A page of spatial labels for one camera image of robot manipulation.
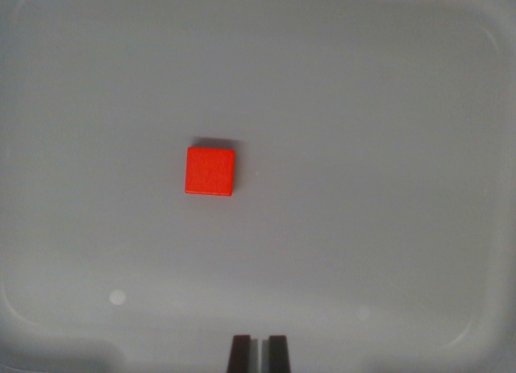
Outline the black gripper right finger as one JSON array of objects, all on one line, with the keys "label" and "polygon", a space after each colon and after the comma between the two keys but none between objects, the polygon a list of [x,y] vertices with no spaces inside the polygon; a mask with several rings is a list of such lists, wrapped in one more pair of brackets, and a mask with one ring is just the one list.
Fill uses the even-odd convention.
[{"label": "black gripper right finger", "polygon": [[285,335],[271,335],[262,341],[261,371],[291,373],[289,347]]}]

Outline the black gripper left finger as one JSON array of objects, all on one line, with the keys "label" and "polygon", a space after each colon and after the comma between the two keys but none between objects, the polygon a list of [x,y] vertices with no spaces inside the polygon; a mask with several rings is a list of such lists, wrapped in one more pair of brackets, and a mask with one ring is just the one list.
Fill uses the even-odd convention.
[{"label": "black gripper left finger", "polygon": [[250,335],[235,335],[227,363],[227,373],[257,373],[259,371],[258,340]]}]

